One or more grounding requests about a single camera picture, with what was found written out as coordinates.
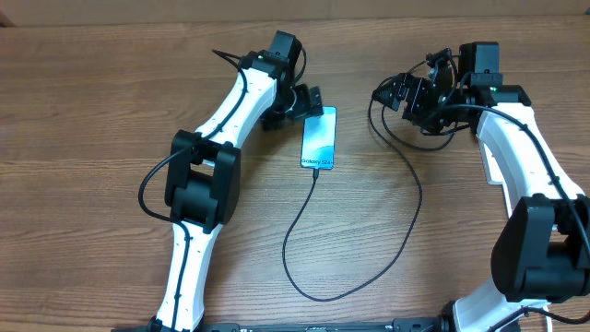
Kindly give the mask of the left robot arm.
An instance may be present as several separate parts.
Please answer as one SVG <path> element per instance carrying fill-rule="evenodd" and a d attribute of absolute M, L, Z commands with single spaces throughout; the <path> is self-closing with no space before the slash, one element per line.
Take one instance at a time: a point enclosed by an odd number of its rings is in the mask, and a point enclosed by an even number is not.
<path fill-rule="evenodd" d="M 180 130 L 166 167 L 164 216 L 173 250 L 161 306 L 149 331 L 195 331 L 205 313 L 204 295 L 215 241 L 234 213 L 241 188 L 242 145 L 256 125 L 266 131 L 322 112 L 319 89 L 300 82 L 306 59 L 301 42 L 277 31 L 268 49 L 244 56 L 221 53 L 238 73 L 226 99 L 195 131 Z"/>

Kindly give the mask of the smartphone with blue screen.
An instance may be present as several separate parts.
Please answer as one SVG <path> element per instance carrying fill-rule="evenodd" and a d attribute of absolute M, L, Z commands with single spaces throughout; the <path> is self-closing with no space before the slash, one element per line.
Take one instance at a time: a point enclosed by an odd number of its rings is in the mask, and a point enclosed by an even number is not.
<path fill-rule="evenodd" d="M 323 114 L 304 121 L 301 167 L 332 170 L 335 163 L 337 108 L 324 106 Z"/>

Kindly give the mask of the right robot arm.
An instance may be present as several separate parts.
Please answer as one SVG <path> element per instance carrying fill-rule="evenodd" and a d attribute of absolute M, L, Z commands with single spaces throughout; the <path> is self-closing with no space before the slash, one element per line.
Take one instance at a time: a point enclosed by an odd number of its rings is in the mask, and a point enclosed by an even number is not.
<path fill-rule="evenodd" d="M 495 41 L 425 57 L 429 74 L 386 78 L 372 101 L 400 111 L 425 136 L 468 129 L 490 184 L 502 188 L 508 219 L 490 258 L 490 277 L 435 317 L 397 318 L 395 331 L 516 331 L 553 303 L 589 292 L 589 198 L 553 156 L 524 89 L 507 85 Z"/>

